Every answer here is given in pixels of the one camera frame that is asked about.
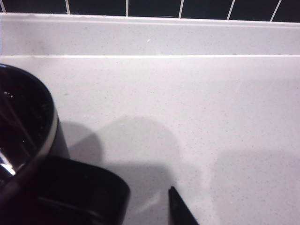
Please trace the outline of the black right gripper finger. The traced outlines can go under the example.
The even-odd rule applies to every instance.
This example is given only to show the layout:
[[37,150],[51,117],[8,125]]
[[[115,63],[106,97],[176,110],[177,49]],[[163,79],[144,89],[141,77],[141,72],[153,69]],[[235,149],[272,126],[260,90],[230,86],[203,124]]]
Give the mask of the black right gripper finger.
[[170,225],[199,225],[174,186],[168,189],[168,201]]

